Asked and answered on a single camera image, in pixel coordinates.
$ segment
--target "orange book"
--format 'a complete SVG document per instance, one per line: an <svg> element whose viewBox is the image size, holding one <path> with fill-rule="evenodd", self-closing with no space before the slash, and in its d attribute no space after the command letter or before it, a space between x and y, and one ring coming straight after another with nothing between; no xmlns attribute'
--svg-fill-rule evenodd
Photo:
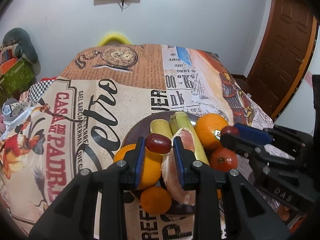
<svg viewBox="0 0 320 240"><path fill-rule="evenodd" d="M18 61L17 57L14 57L0 65L1 75L5 74L12 66Z"/></svg>

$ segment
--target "clock face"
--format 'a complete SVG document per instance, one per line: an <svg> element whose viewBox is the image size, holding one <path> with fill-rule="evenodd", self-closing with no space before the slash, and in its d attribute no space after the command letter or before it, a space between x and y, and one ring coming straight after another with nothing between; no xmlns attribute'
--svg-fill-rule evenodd
<svg viewBox="0 0 320 240"><path fill-rule="evenodd" d="M101 57L110 67L129 68L138 61L138 55L133 49L121 45L109 46L101 53Z"/></svg>

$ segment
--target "door panel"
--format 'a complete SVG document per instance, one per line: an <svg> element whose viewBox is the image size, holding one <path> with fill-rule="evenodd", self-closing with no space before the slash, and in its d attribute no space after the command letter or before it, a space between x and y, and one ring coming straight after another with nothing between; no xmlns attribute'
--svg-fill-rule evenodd
<svg viewBox="0 0 320 240"><path fill-rule="evenodd" d="M252 99L268 115L278 107L298 74L308 48L312 19L300 0L275 1L267 40L247 80Z"/></svg>

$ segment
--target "baseboard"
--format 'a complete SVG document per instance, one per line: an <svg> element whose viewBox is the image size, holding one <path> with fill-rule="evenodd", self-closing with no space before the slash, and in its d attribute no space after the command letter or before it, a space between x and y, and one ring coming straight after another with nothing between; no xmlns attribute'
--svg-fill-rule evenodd
<svg viewBox="0 0 320 240"><path fill-rule="evenodd" d="M247 78L244 75L238 75L238 74L231 74L233 76L233 78L240 78L243 80L246 80Z"/></svg>

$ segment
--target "purple plate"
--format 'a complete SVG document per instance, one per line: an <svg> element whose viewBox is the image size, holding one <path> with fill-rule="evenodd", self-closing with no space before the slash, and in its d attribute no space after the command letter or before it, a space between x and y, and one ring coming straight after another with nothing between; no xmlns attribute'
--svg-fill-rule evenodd
<svg viewBox="0 0 320 240"><path fill-rule="evenodd" d="M156 114L149 115L139 122L137 122L125 136L122 146L124 147L128 144L137 143L138 137L146 137L150 133L150 123L155 119L165 119L170 120L170 116L177 111L163 111ZM191 113L187 113L191 123L194 125L198 120L199 116ZM161 177L157 185L165 188L164 181ZM140 199L142 190L132 191L132 193ZM191 215L195 213L195 206L179 204L177 201L172 200L171 208L167 211L168 215Z"/></svg>

